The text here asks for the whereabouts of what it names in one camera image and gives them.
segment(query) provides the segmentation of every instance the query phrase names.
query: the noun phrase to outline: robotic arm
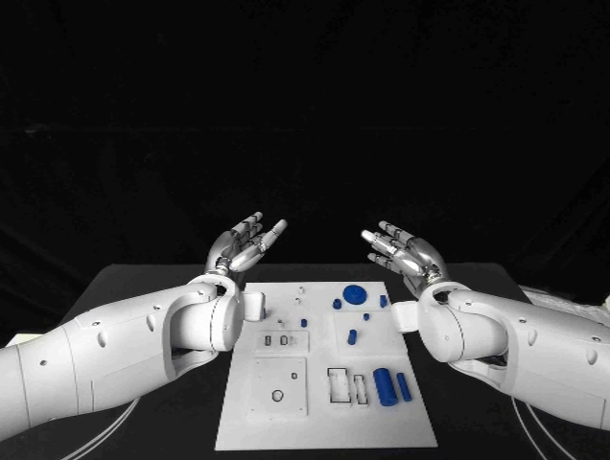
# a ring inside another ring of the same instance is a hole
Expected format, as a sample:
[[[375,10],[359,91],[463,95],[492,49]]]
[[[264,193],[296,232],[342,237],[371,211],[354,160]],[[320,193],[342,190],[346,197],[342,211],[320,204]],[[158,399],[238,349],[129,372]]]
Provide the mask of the robotic arm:
[[[393,305],[434,358],[570,422],[610,431],[610,328],[450,280],[433,246],[387,222],[362,232],[369,259],[404,275],[418,300]]]
[[[130,403],[233,349],[244,321],[261,321],[264,294],[235,278],[287,228],[258,234],[261,213],[211,250],[188,285],[104,305],[45,335],[0,349],[0,441],[55,419]]]

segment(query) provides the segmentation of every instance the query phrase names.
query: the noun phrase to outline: white board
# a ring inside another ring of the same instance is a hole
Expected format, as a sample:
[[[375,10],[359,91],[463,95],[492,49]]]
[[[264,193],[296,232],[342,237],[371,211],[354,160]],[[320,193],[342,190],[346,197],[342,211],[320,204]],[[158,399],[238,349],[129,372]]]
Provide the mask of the white board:
[[[368,292],[358,306],[344,300],[351,284]],[[217,450],[437,447],[404,338],[391,321],[391,303],[381,308],[385,284],[248,283],[247,291],[264,292],[267,318],[246,322],[235,344]],[[341,310],[332,307],[336,298]],[[307,319],[306,328],[302,319]],[[348,343],[351,329],[357,345]],[[267,335],[271,345],[266,345]],[[290,337],[284,345],[283,336]],[[267,359],[270,370],[258,371]],[[380,368],[390,369],[398,397],[390,407],[378,398],[374,371]],[[339,381],[344,371],[329,369],[348,370],[351,404],[332,402],[331,382],[338,390],[348,393],[348,389]],[[403,399],[397,373],[406,375],[411,402]],[[358,404],[357,381],[362,379],[357,376],[364,376],[368,404]]]

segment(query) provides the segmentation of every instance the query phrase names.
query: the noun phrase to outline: black curtain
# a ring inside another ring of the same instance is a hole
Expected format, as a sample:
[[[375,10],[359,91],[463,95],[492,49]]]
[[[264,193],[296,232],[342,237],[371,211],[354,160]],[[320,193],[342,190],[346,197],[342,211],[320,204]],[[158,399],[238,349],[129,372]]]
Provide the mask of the black curtain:
[[[0,4],[0,346],[109,264],[449,262],[610,292],[610,3]]]

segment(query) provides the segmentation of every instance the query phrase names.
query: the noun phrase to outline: blue object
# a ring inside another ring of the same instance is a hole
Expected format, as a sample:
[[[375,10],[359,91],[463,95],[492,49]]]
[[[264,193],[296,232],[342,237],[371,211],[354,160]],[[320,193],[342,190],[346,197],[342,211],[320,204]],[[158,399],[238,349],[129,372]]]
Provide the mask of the blue object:
[[[404,401],[411,401],[413,400],[411,391],[408,390],[408,383],[406,382],[406,376],[403,372],[397,374],[397,380],[398,380],[398,386],[401,388],[401,396],[404,397]]]
[[[374,380],[377,381],[378,398],[381,405],[390,407],[398,403],[397,392],[394,390],[394,383],[391,382],[390,369],[382,367],[374,371]]]
[[[362,305],[367,302],[367,290],[362,286],[349,285],[344,289],[344,298],[354,305]]]

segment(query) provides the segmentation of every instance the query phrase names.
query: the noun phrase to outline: white cable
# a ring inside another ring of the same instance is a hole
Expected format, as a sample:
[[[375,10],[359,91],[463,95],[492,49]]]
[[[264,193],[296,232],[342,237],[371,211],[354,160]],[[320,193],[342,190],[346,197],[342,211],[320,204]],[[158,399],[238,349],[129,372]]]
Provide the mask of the white cable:
[[[120,428],[120,425],[127,420],[129,415],[132,414],[136,404],[142,399],[137,398],[132,405],[127,407],[117,420],[111,423],[109,428],[96,436],[96,438],[75,451],[73,452],[62,460],[80,460],[84,458],[107,440],[107,438],[114,434],[114,431]]]
[[[537,445],[535,440],[532,439],[532,436],[529,435],[529,431],[528,431],[528,428],[525,427],[525,423],[524,423],[524,419],[522,419],[522,413],[519,412],[519,408],[517,407],[515,397],[512,397],[512,403],[515,404],[517,416],[519,417],[519,422],[522,422],[522,427],[524,427],[524,430],[525,430],[525,434],[528,435],[529,442],[535,446],[537,451],[540,452],[540,455],[542,456],[544,460],[550,460],[547,458],[547,455],[544,454],[542,450],[540,449],[540,446]]]
[[[540,417],[537,416],[535,414],[535,411],[532,410],[532,407],[531,405],[527,403],[525,404],[528,406],[528,409],[529,409],[529,413],[532,414],[532,417],[535,418],[537,420],[537,423],[540,424],[541,428],[544,429],[544,432],[547,433],[547,436],[550,437],[550,439],[554,441],[554,444],[560,447],[560,450],[564,452],[564,454],[571,458],[571,460],[577,460],[577,458],[574,457],[574,455],[566,450],[566,448],[560,445],[560,442],[557,441],[557,438],[554,438],[554,435],[550,433],[550,430],[544,427],[544,424],[542,422],[540,421]]]

